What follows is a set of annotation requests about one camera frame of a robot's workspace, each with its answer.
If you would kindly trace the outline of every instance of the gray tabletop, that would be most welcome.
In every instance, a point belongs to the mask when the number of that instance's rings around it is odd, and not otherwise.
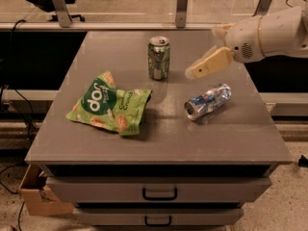
[[[147,44],[170,40],[165,81],[147,73]],[[89,32],[26,157],[30,164],[285,164],[291,161],[274,122],[244,66],[189,80],[185,69],[215,44],[210,31]],[[122,90],[151,89],[141,133],[121,137],[65,118],[92,80],[110,70]],[[184,103],[218,83],[232,98],[197,122]]]

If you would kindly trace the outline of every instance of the desk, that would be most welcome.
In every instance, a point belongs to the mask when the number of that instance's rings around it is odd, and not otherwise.
[[[147,43],[170,40],[166,81],[147,74]],[[151,229],[220,230],[292,161],[242,64],[191,81],[184,70],[214,45],[210,31],[89,32],[26,157],[48,186],[75,204],[83,223]],[[119,89],[151,89],[141,133],[122,138],[65,118],[91,81],[110,70]],[[198,122],[184,103],[224,82],[229,102]]]

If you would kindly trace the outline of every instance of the silver can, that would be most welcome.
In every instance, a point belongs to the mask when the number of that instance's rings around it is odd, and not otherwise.
[[[170,62],[169,39],[163,36],[153,37],[148,43],[148,73],[154,80],[168,76]]]
[[[191,120],[196,120],[218,109],[231,98],[231,89],[226,84],[219,84],[205,93],[185,103],[185,113]]]

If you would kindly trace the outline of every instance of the chip bag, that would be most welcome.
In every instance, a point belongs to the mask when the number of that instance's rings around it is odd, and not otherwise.
[[[152,90],[118,90],[109,71],[98,75],[66,118],[94,127],[137,135]]]

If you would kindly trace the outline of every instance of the green can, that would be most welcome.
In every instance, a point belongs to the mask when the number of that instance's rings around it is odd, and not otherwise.
[[[148,43],[148,73],[153,80],[166,79],[169,73],[170,44],[163,36],[153,37]]]

